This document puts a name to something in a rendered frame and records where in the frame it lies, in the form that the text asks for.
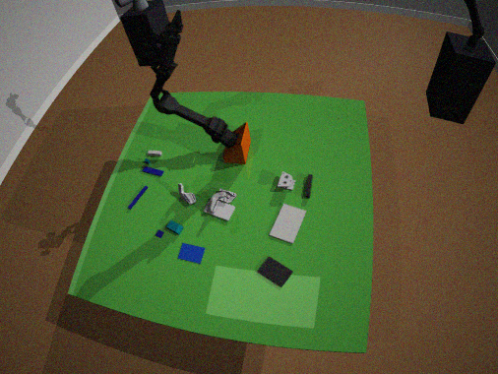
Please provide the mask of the teal rectangular block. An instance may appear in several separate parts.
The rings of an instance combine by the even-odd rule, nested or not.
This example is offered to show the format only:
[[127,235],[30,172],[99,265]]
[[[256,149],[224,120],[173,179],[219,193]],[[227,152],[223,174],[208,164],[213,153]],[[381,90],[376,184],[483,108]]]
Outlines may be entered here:
[[181,226],[180,224],[174,222],[174,221],[170,221],[169,224],[167,225],[167,228],[172,230],[173,232],[177,233],[177,234],[180,234],[182,229],[183,229],[183,226]]

